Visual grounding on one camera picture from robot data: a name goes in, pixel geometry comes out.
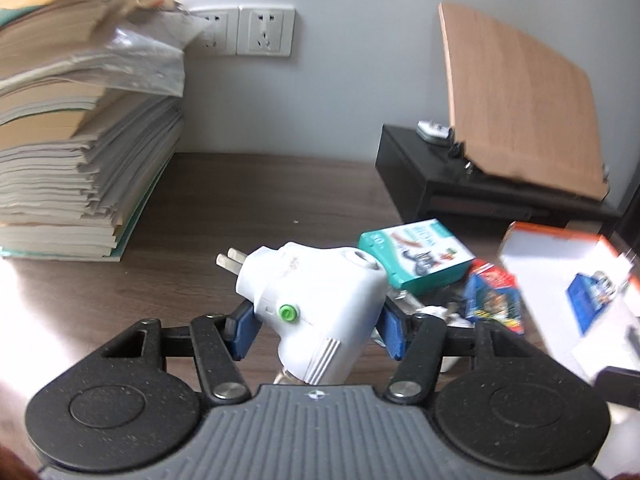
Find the wooden book stand board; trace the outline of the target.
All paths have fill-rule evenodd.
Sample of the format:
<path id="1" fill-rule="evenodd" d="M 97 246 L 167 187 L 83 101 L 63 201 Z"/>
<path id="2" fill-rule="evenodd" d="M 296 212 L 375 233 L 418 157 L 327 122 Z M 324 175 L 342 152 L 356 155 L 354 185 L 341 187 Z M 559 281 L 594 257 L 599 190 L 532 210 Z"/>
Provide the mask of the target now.
<path id="1" fill-rule="evenodd" d="M 449 122 L 484 174 L 603 200 L 586 72 L 534 37 L 460 3 L 438 6 Z"/>

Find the white wall socket left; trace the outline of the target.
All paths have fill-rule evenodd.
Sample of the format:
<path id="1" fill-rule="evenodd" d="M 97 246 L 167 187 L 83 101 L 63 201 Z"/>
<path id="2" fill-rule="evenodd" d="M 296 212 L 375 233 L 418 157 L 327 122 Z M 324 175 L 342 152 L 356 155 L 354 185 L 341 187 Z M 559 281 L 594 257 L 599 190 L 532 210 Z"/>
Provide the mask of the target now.
<path id="1" fill-rule="evenodd" d="M 237 6 L 218 6 L 191 11 L 206 24 L 201 33 L 190 43 L 186 53 L 198 58 L 236 55 L 240 10 Z"/>

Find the red blue playing card box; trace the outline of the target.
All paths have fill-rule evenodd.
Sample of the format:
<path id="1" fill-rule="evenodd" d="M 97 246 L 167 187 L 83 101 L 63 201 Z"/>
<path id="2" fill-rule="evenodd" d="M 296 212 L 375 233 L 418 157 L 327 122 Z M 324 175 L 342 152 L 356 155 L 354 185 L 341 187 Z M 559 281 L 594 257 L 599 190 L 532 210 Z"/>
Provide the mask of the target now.
<path id="1" fill-rule="evenodd" d="M 522 300 L 514 276 L 494 264 L 475 259 L 463 293 L 465 318 L 498 321 L 513 333 L 524 334 Z"/>

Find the black monitor riser stand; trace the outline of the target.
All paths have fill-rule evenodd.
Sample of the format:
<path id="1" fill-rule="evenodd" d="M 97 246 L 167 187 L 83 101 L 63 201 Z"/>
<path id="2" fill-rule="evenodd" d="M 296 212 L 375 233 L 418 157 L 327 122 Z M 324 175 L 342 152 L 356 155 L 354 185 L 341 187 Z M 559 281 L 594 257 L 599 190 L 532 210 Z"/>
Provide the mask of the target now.
<path id="1" fill-rule="evenodd" d="M 581 221 L 611 234 L 622 216 L 603 200 L 483 174 L 409 128 L 382 127 L 375 168 L 406 223 L 460 216 L 564 228 Z"/>

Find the stack of books and papers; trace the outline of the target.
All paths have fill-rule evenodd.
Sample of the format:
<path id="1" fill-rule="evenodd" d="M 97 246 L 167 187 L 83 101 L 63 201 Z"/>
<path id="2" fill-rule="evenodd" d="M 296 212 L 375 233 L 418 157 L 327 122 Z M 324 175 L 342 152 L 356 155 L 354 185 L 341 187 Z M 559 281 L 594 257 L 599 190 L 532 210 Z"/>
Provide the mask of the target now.
<path id="1" fill-rule="evenodd" d="M 183 127 L 176 0 L 1 0 L 1 252 L 119 260 Z"/>

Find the white orange storage box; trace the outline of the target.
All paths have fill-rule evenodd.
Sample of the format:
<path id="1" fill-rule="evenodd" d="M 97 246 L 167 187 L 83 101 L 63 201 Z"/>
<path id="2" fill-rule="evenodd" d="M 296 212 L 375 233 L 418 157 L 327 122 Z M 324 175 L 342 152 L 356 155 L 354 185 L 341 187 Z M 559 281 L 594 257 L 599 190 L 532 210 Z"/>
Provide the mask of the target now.
<path id="1" fill-rule="evenodd" d="M 499 258 L 553 359 L 587 382 L 639 369 L 639 279 L 606 237 L 514 222 Z"/>

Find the silver clip on stand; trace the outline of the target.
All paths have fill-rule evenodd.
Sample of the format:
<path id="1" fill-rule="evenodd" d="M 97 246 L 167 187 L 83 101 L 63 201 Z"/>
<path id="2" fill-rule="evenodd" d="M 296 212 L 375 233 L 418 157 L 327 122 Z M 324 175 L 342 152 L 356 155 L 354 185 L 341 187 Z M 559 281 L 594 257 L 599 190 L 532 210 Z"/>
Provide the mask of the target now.
<path id="1" fill-rule="evenodd" d="M 454 144 L 454 129 L 431 120 L 418 122 L 416 133 L 428 144 L 437 146 L 451 146 Z"/>

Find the teal cartoon bandage box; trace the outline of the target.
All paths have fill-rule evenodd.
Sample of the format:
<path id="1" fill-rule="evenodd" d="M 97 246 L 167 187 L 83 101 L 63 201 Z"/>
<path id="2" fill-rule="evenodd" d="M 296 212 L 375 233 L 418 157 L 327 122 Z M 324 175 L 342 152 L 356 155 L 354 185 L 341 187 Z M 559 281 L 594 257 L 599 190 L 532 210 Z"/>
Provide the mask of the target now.
<path id="1" fill-rule="evenodd" d="M 414 296 L 462 280 L 475 259 L 436 219 L 364 232 L 358 248 L 382 264 L 391 288 Z"/>

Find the white wall socket right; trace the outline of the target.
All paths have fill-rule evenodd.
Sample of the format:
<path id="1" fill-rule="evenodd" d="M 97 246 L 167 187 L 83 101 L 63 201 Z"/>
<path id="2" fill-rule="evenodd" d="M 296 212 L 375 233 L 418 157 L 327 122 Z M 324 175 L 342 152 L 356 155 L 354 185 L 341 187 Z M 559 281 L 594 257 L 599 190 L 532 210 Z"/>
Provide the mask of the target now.
<path id="1" fill-rule="evenodd" d="M 236 54 L 288 58 L 292 53 L 296 11 L 292 6 L 241 6 Z"/>

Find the white wall socket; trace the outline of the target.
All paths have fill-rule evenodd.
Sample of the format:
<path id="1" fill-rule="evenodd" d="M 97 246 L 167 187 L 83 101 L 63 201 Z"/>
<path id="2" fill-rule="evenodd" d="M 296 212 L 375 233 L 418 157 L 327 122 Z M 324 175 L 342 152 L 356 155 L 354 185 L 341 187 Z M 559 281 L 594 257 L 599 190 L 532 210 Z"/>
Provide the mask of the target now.
<path id="1" fill-rule="evenodd" d="M 292 53 L 296 11 L 292 6 L 241 6 L 236 54 L 288 58 Z"/>
<path id="2" fill-rule="evenodd" d="M 190 43 L 186 53 L 198 58 L 236 55 L 240 10 L 237 6 L 218 6 L 191 11 L 206 24 L 201 33 Z"/>

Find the white mosquito repellent plug heater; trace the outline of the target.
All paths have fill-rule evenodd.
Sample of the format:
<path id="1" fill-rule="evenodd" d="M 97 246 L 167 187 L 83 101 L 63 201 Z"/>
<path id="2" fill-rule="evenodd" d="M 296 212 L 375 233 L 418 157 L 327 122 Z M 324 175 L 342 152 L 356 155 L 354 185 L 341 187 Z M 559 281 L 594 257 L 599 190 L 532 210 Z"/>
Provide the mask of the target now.
<path id="1" fill-rule="evenodd" d="M 279 361 L 306 385 L 339 385 L 368 344 L 386 299 L 387 273 L 356 247 L 288 242 L 248 255 L 234 248 L 216 265 L 236 276 L 235 292 L 280 337 Z"/>

